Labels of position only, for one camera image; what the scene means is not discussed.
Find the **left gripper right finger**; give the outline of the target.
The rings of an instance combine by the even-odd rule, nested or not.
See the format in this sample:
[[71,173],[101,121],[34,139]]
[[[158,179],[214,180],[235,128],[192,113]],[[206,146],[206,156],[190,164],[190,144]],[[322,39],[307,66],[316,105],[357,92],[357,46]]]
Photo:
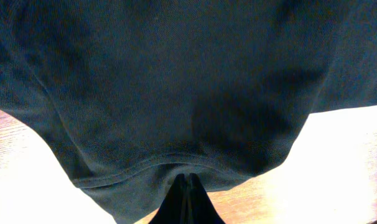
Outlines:
[[188,224],[225,224],[216,212],[198,175],[189,175],[187,187]]

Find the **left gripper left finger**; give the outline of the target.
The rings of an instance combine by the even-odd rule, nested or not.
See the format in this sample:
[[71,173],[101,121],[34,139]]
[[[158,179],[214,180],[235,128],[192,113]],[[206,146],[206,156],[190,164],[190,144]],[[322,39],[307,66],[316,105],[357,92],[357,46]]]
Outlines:
[[149,224],[185,224],[187,208],[187,183],[184,174],[179,174]]

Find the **black t-shirt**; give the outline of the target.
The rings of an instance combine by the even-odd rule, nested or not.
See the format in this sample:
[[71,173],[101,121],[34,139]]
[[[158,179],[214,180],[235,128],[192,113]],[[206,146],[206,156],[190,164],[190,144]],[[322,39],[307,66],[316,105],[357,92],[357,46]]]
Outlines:
[[0,110],[117,223],[228,190],[312,113],[377,105],[377,1],[0,1]]

